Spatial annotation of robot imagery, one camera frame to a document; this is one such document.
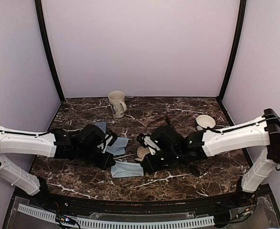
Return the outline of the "light blue cleaning cloth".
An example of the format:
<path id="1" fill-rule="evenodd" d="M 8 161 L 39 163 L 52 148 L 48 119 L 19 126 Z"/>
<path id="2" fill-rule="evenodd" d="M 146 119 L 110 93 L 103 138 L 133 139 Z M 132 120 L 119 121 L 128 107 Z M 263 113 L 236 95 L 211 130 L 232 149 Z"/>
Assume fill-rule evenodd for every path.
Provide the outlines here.
<path id="1" fill-rule="evenodd" d="M 107 146 L 106 151 L 114 156 L 124 155 L 128 142 L 128 138 L 119 137 L 111 146 Z"/>
<path id="2" fill-rule="evenodd" d="M 144 170 L 139 163 L 116 161 L 111 167 L 112 178 L 143 177 Z"/>

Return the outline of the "black hard glasses case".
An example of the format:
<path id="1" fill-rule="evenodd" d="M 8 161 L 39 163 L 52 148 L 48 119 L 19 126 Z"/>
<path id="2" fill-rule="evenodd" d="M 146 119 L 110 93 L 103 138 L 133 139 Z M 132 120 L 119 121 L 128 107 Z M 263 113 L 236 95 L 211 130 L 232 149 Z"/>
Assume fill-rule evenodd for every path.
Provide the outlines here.
<path id="1" fill-rule="evenodd" d="M 139 163 L 142 162 L 145 156 L 148 154 L 150 154 L 150 149 L 148 147 L 143 147 L 143 146 L 138 147 L 136 153 L 137 157 L 135 158 L 135 161 Z"/>

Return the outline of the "brown tortoiseshell sunglasses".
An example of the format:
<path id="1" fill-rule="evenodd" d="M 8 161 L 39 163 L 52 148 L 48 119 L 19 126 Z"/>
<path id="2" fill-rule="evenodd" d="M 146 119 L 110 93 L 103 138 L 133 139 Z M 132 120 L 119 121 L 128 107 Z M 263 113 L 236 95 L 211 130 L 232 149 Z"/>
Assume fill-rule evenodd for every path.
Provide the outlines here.
<path id="1" fill-rule="evenodd" d="M 169 126 L 172 125 L 172 122 L 171 122 L 170 118 L 169 118 L 167 115 L 165 115 L 165 116 L 162 116 L 162 117 L 160 117 L 160 118 L 158 118 L 158 119 L 156 119 L 156 120 L 150 122 L 150 123 L 146 126 L 146 128 L 148 128 L 149 126 L 151 126 L 152 124 L 157 123 L 157 122 L 165 122 L 165 123 L 166 123 L 167 125 L 169 125 Z"/>

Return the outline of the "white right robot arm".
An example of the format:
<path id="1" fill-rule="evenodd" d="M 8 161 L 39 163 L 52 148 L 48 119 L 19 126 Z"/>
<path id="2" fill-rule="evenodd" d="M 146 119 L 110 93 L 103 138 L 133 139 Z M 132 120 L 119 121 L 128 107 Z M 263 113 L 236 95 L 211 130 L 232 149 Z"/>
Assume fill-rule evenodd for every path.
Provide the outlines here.
<path id="1" fill-rule="evenodd" d="M 144 172 L 154 173 L 170 164 L 187 164 L 220 153 L 262 146 L 262 152 L 239 181 L 239 189 L 230 202 L 241 207 L 259 185 L 280 165 L 280 117 L 273 109 L 247 123 L 222 129 L 204 128 L 186 138 L 171 125 L 156 128 L 151 134 L 137 136 L 142 147 L 149 149 L 140 163 Z"/>

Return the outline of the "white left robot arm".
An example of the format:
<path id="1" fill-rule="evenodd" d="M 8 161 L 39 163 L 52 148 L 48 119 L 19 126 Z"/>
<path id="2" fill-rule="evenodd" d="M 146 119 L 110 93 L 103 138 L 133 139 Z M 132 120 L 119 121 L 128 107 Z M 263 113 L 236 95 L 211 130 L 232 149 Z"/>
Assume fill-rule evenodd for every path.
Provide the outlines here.
<path id="1" fill-rule="evenodd" d="M 11 162 L 6 154 L 44 156 L 55 159 L 82 160 L 106 170 L 115 165 L 113 154 L 107 151 L 117 140 L 110 131 L 104 133 L 95 125 L 68 133 L 62 129 L 47 132 L 17 131 L 0 126 L 0 177 L 22 189 L 44 208 L 51 208 L 54 196 L 48 193 L 43 178 L 31 175 Z"/>

